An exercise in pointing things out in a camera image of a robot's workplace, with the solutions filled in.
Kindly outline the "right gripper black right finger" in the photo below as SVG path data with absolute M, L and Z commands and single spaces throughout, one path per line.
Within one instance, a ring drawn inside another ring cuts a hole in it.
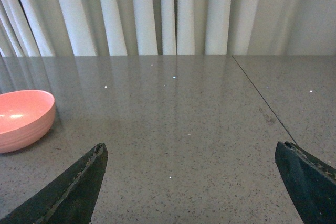
M 277 143 L 275 163 L 303 223 L 335 223 L 335 168 L 290 142 Z

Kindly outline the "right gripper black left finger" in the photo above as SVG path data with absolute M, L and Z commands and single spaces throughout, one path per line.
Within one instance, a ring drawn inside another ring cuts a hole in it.
M 90 223 L 107 160 L 105 143 L 97 144 L 1 223 Z

